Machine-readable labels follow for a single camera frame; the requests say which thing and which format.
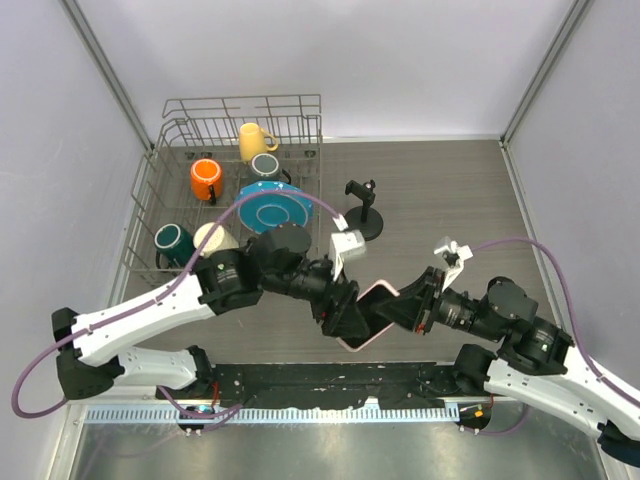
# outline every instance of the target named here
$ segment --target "black round base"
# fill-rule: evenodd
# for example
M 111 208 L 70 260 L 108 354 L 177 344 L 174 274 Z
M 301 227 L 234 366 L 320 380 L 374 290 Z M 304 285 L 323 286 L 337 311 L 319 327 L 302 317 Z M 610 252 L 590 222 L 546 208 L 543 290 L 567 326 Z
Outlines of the black round base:
M 344 219 L 349 224 L 349 230 L 360 230 L 360 233 L 367 241 L 378 238 L 384 227 L 382 215 L 377 210 L 370 208 L 366 223 L 360 221 L 361 215 L 362 207 L 352 208 L 345 214 Z

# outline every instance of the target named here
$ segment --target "phone screen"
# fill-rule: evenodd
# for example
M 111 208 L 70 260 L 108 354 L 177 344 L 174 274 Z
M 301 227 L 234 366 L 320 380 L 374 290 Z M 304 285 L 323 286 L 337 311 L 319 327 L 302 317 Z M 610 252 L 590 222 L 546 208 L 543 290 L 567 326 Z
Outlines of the phone screen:
M 358 308 L 364 316 L 371 333 L 367 338 L 342 338 L 341 340 L 352 349 L 358 349 L 366 343 L 373 340 L 383 330 L 392 325 L 391 322 L 384 317 L 377 315 L 371 311 L 371 305 L 381 300 L 393 298 L 395 295 L 385 286 L 376 285 L 369 290 L 360 300 L 358 300 Z

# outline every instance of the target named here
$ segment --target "smartphone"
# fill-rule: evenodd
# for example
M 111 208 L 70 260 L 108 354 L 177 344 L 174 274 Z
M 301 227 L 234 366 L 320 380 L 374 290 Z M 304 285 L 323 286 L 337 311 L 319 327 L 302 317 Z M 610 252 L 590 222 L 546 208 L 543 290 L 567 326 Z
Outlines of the smartphone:
M 376 338 L 389 330 L 393 323 L 380 315 L 371 312 L 370 306 L 374 302 L 386 300 L 400 295 L 386 280 L 378 280 L 358 297 L 358 308 L 364 315 L 371 330 L 368 338 L 336 338 L 338 343 L 350 352 L 359 352 Z

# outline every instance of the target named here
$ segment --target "yellow mug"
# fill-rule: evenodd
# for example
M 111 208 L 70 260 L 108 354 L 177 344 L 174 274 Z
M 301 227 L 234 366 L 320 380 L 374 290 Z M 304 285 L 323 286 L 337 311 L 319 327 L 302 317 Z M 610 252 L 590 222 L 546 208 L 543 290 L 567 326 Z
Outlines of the yellow mug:
M 264 140 L 265 136 L 271 137 L 273 145 L 267 145 Z M 240 146 L 240 158 L 243 162 L 249 163 L 256 155 L 273 152 L 278 148 L 278 139 L 257 123 L 245 123 L 240 127 L 238 145 Z

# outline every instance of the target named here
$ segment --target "dish rack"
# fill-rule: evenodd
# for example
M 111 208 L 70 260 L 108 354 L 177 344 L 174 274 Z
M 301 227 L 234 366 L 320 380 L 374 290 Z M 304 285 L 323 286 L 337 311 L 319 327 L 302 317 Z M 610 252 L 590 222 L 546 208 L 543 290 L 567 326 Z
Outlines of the dish rack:
M 280 142 L 273 154 L 291 175 L 291 184 L 320 196 L 322 121 L 320 95 L 273 95 L 171 99 L 165 103 L 165 120 L 154 148 L 140 159 L 131 189 L 133 212 L 122 251 L 118 279 L 111 301 L 126 295 L 131 274 L 156 288 L 173 278 L 177 270 L 156 261 L 154 235 L 167 223 L 177 223 L 194 234 L 227 209 L 249 182 L 248 167 L 240 160 L 238 130 L 254 122 Z M 224 190 L 215 205 L 198 200 L 191 192 L 191 164 L 213 158 L 223 169 Z M 306 229 L 320 237 L 320 209 L 314 206 Z M 237 212 L 225 227 L 242 245 L 254 235 Z

